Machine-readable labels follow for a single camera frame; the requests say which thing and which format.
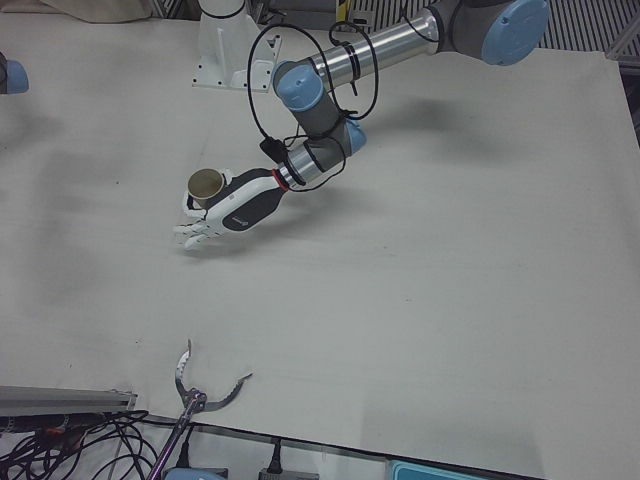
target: teal container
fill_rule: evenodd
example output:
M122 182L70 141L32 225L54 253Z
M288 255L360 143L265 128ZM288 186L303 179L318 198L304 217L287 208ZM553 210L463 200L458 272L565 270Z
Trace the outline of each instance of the teal container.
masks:
M389 463L389 480L486 480L482 477L425 467L415 463L393 461Z

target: blue object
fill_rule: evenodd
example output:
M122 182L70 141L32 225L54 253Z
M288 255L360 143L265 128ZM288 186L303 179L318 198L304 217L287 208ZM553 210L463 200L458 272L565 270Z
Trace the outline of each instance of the blue object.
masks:
M536 47L549 22L547 0L516 0L491 25L482 44L489 65L513 65Z
M482 477L449 472L408 462L389 464L389 480L483 480Z
M7 60L7 93L24 93L29 90L29 79L20 62Z
M197 468L172 468L164 480L225 480L220 475Z
M367 143L367 135L356 120L347 119L347 132L349 132L349 143L351 144L351 155L360 150Z
M318 104L324 86L310 65L299 65L282 76L276 93L292 112L306 112Z

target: metal claw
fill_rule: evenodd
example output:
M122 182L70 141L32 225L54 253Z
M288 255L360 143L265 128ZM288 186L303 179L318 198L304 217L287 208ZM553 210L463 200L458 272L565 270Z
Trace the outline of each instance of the metal claw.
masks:
M245 375L244 377L239 378L237 383L236 383L236 386L233 387L233 390L231 390L231 393L229 393L229 395L224 397L222 400L205 403L204 404L204 408L202 409L202 411L203 412L214 412L216 410L220 410L221 408L224 408L227 405L229 405L231 402L233 402L233 400L240 393L240 390L242 389L242 385L244 384L244 382L246 382L247 379L251 378L252 375L253 375L253 373L249 373L249 374Z
M176 388L178 389L178 393L180 394L180 398L182 399L182 403L185 407L187 406L187 403L189 403L189 392L184 388L182 376L184 375L184 369L187 366L189 357L191 357L191 339L188 340L187 351L182 354L180 360L178 360L178 365L176 366Z
M253 375L253 373L249 373L244 377L239 378L238 381L236 382L235 387L233 387L233 390L231 390L229 395L224 397L222 400L208 402L207 396L206 394L204 394L204 392L201 392L196 388L187 390L184 384L182 383L184 370L187 366L187 362L189 361L190 357L191 357L191 340L189 339L187 350L182 354L182 356L180 357L180 360L178 360L178 365L176 366L175 381L176 381L176 389L178 390L178 393L180 394L180 398L182 399L182 403L184 404L185 407L187 406L191 398L194 396L194 394L200 394L199 398L201 399L201 401L199 402L198 408L194 413L214 412L216 410L220 410L223 407L226 407L233 400L235 400L235 398L240 393L240 390L242 389L242 385L244 384L244 382L246 382L247 379L249 379Z

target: robotic arm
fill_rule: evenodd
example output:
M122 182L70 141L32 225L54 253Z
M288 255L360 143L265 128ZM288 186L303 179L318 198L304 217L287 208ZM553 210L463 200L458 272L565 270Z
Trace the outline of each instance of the robotic arm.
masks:
M15 60L7 60L0 52L0 95L24 93L29 90L29 80L24 67Z
M265 140L261 148L277 163L272 170L257 168L237 177L229 171L196 172L183 199L184 212L196 222L174 230L188 235L186 249L248 230L273 213L286 192L304 191L362 148L366 135L333 102L331 85L355 82L373 73L376 64L382 69L421 53L455 51L490 65L512 65L535 48L548 17L546 0L441 0L368 40L279 64L274 90L308 139L291 151Z

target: blue joint cap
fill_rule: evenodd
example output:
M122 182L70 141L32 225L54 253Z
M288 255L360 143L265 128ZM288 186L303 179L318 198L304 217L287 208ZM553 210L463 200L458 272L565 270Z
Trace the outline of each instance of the blue joint cap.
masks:
M362 128L360 128L360 124L347 119L347 132L349 132L349 143L351 143L351 155L360 150L365 143L367 143L367 135L364 133Z
M482 44L489 65L513 65L538 45L549 22L548 0L516 0L491 25Z
M7 93L24 93L29 90L29 79L20 62L7 60Z
M292 112L306 112L315 107L324 93L322 79L310 65L299 65L285 73L276 94Z

